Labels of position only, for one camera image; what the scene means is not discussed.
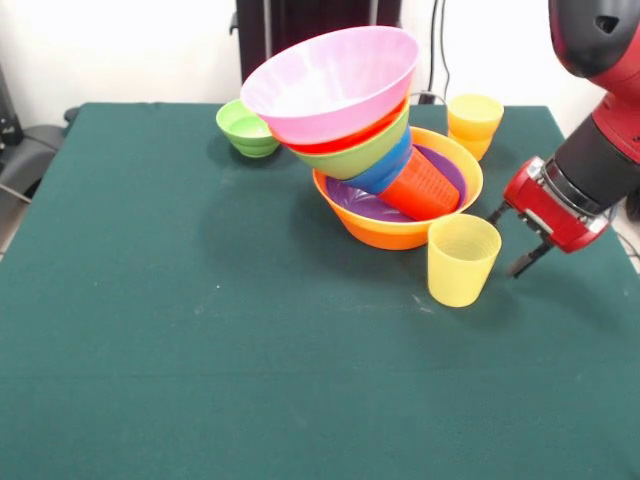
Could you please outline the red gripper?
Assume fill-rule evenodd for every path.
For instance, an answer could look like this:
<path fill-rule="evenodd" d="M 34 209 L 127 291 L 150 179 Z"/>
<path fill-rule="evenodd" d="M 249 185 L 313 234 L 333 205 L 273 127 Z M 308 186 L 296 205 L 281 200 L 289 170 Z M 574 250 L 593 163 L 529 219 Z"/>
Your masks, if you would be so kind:
<path fill-rule="evenodd" d="M 534 229 L 545 234 L 551 244 L 565 253 L 573 253 L 590 245 L 609 227 L 608 211 L 590 215 L 575 210 L 550 182 L 546 164 L 537 156 L 525 162 L 507 184 L 505 201 L 487 221 L 497 224 L 511 206 L 532 221 Z M 518 278 L 550 250 L 551 245 L 542 242 L 515 260 L 507 269 L 507 276 Z"/>

